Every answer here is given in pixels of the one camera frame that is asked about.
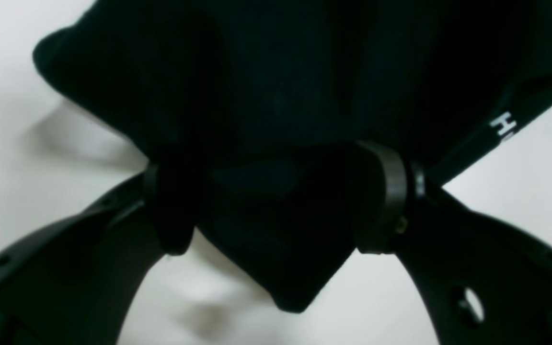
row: white surface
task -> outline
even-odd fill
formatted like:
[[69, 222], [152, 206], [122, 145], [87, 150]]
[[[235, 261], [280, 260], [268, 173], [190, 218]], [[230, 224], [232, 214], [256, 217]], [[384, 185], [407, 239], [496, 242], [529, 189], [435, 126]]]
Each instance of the white surface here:
[[[89, 0], [0, 0], [0, 249], [142, 170], [145, 159], [52, 91], [31, 51]], [[473, 209], [552, 244], [552, 109], [447, 186]], [[265, 292], [201, 234], [160, 261], [132, 304], [121, 345], [436, 345], [394, 257], [354, 253], [301, 315]]]

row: black garment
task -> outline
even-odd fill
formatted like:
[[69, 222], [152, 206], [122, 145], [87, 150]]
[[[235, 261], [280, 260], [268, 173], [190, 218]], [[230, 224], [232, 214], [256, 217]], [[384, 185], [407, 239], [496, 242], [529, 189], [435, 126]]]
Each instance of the black garment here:
[[339, 144], [446, 183], [552, 105], [552, 0], [98, 0], [34, 60], [152, 160], [192, 147], [199, 228], [300, 312], [354, 248]]

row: black cloth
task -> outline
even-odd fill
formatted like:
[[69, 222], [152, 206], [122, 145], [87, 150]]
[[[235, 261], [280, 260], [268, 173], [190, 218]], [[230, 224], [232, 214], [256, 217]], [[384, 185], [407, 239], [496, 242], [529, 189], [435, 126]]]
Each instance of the black cloth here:
[[354, 249], [340, 144], [452, 179], [552, 105], [552, 0], [97, 0], [34, 61], [152, 160], [192, 147], [200, 230], [301, 312]]

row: white background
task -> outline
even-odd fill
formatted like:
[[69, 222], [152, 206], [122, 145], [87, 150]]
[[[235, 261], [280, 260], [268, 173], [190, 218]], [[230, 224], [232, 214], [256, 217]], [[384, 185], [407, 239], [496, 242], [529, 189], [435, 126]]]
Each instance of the white background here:
[[[144, 167], [124, 139], [37, 75], [41, 37], [90, 0], [0, 0], [0, 249], [79, 212]], [[447, 189], [552, 245], [552, 109]], [[199, 233], [160, 261], [125, 322], [121, 345], [436, 345], [427, 312], [393, 256], [354, 253], [301, 315], [265, 292]]]

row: black fabric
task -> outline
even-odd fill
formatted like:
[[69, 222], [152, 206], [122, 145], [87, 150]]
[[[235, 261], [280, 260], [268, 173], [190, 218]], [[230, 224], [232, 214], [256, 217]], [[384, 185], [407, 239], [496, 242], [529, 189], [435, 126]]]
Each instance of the black fabric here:
[[152, 160], [193, 147], [200, 230], [300, 312], [354, 247], [340, 144], [452, 179], [552, 105], [552, 0], [98, 0], [34, 60]]

